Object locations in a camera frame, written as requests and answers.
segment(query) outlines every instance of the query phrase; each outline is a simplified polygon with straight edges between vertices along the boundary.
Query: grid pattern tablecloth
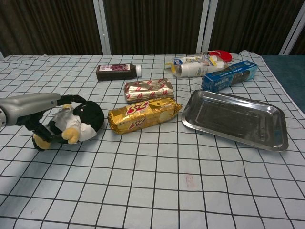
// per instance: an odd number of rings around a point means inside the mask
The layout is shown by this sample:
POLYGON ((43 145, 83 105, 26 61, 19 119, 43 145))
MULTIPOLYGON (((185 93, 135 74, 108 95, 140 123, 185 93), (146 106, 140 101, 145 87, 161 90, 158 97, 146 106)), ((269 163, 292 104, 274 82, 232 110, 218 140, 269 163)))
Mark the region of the grid pattern tablecloth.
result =
MULTIPOLYGON (((0 97, 79 94, 104 113, 127 105, 123 81, 97 82, 98 64, 142 65, 144 79, 169 78, 185 106, 201 78, 174 78, 170 55, 9 56, 0 61, 0 97)), ((76 145, 33 149, 31 132, 0 134, 0 228, 305 228, 305 119, 263 59, 254 80, 223 92, 267 101, 286 116, 289 148, 273 153, 187 129, 173 120, 117 135, 107 119, 76 145)), ((46 124, 58 108, 46 113, 46 124)))

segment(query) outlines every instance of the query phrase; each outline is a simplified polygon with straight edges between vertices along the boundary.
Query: brown bottle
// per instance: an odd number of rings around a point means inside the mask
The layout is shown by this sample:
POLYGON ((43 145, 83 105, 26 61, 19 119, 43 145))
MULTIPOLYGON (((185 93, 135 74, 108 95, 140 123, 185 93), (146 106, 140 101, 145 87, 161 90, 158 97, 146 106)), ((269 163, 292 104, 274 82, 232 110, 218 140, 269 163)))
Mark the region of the brown bottle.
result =
POLYGON ((141 66, 133 64, 98 65, 96 77, 103 80, 129 80, 141 76, 141 66))

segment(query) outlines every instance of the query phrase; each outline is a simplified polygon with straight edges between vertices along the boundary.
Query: red and white wrapper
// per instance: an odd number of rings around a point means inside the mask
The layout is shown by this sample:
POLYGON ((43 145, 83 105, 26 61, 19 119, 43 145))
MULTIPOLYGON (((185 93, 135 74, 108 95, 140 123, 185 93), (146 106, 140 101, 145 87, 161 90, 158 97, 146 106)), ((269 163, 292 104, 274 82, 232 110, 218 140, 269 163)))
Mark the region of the red and white wrapper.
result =
POLYGON ((173 86, 168 79, 129 82, 124 88, 126 101, 137 103, 157 98, 173 98, 173 86))

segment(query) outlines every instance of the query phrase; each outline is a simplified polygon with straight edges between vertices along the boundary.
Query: yellow snack package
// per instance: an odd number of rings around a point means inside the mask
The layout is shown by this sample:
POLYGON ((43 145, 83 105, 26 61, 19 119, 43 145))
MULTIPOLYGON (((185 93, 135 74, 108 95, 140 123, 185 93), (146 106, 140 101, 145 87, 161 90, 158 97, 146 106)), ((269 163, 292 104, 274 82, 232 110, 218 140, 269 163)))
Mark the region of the yellow snack package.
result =
POLYGON ((110 110, 110 128, 118 134, 163 123, 176 116, 182 105, 171 98, 151 99, 110 110))

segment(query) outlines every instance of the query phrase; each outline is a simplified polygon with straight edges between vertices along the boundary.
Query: metal tray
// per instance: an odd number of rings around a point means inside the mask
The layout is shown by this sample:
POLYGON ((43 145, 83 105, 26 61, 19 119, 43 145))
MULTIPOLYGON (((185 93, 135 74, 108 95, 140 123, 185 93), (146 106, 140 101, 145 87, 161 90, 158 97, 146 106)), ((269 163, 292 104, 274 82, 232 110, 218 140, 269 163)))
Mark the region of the metal tray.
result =
POLYGON ((288 148, 284 112, 255 100, 196 90, 184 109, 182 122, 189 128, 265 150, 281 152, 288 148))

